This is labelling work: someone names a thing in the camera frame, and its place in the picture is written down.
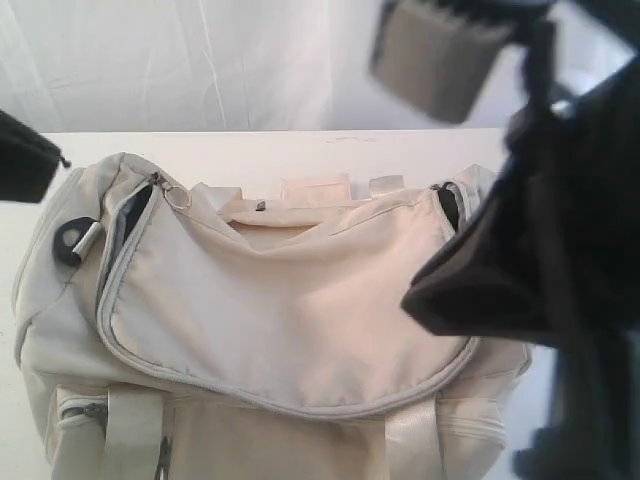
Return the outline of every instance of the white backdrop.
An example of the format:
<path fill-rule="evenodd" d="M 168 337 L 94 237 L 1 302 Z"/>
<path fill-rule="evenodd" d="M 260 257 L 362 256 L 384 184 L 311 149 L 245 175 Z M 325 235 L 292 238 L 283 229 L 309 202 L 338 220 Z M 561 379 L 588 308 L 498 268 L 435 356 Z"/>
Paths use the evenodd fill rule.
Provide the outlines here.
<path fill-rule="evenodd" d="M 382 0 L 0 0 L 0 108 L 45 132 L 432 128 L 366 75 Z M 623 50 L 564 7 L 561 77 Z M 467 126 L 518 108 L 505 51 Z"/>

